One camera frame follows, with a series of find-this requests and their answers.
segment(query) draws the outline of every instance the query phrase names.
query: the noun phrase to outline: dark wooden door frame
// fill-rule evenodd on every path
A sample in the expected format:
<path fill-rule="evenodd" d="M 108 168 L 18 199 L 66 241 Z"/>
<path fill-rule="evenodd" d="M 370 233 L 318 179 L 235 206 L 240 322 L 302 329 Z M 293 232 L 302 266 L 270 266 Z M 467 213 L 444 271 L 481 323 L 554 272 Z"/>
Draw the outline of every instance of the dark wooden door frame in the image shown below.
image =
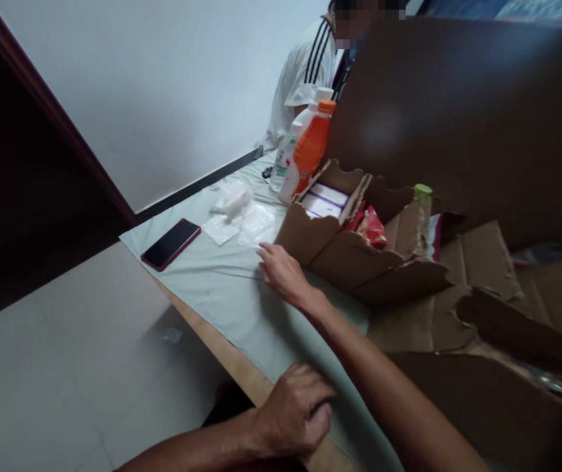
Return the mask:
<path fill-rule="evenodd" d="M 62 138 L 71 146 L 78 159 L 98 181 L 115 208 L 131 227 L 139 224 L 139 218 L 110 179 L 98 158 L 85 142 L 67 113 L 60 105 L 43 78 L 39 75 L 24 50 L 0 17 L 0 56 L 10 66 L 15 76 L 30 93 Z"/>

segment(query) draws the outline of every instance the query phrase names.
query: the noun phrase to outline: white bottle cap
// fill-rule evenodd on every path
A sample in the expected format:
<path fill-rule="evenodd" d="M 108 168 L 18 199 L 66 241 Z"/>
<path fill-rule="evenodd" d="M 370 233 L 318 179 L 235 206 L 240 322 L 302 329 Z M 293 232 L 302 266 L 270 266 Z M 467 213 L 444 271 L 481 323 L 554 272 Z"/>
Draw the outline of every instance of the white bottle cap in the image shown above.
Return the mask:
<path fill-rule="evenodd" d="M 331 100 L 331 96 L 333 96 L 332 88 L 318 87 L 318 90 L 316 91 L 316 96 L 314 97 L 314 101 L 312 103 L 318 105 L 321 100 Z"/>
<path fill-rule="evenodd" d="M 290 127 L 290 133 L 294 135 L 299 135 L 303 131 L 303 124 L 300 121 L 292 121 L 292 126 Z"/>

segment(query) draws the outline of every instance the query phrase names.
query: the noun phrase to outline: tiled floor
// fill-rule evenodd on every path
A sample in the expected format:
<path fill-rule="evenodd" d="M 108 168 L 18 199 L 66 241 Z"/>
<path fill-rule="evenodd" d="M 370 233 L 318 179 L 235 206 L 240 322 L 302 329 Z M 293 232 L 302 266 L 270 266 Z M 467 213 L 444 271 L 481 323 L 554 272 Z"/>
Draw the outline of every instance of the tiled floor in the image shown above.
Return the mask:
<path fill-rule="evenodd" d="M 110 471 L 198 427 L 228 378 L 117 243 L 0 312 L 0 471 Z"/>

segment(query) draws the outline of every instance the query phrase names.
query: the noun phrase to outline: light green tablecloth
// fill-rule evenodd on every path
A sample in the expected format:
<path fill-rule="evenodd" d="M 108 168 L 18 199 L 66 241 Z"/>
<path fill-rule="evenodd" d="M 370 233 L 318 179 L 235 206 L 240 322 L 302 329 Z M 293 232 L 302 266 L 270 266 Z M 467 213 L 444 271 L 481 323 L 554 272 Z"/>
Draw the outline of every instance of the light green tablecloth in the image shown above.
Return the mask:
<path fill-rule="evenodd" d="M 274 205 L 283 215 L 285 206 L 261 177 L 273 157 L 274 154 L 266 155 L 223 181 L 246 182 L 257 202 Z M 198 225 L 205 223 L 217 200 L 217 189 L 203 189 L 121 235 L 121 240 L 140 260 L 141 254 L 181 218 Z M 259 256 L 254 249 L 238 245 L 237 239 L 233 237 L 218 247 L 202 233 L 162 273 L 147 269 L 273 382 L 295 361 L 306 361 L 323 372 L 338 391 L 330 433 L 336 444 L 368 470 L 403 470 L 331 349 L 300 312 L 266 286 L 259 272 Z M 328 295 L 342 315 L 366 333 L 368 310 L 362 304 L 312 274 L 307 277 Z"/>

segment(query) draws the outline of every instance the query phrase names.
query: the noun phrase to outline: hand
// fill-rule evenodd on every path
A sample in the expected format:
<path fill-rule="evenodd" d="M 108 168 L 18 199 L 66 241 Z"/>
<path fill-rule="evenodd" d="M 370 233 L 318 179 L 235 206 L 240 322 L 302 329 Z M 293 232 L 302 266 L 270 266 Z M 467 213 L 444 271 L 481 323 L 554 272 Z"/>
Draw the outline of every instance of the hand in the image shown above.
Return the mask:
<path fill-rule="evenodd" d="M 294 306 L 310 298 L 314 288 L 309 285 L 296 259 L 282 246 L 260 243 L 257 254 L 263 259 L 259 263 L 266 283 L 274 287 L 281 296 Z"/>
<path fill-rule="evenodd" d="M 329 431 L 331 405 L 323 402 L 333 396 L 322 375 L 307 364 L 292 364 L 255 413 L 253 432 L 268 455 L 314 451 Z"/>

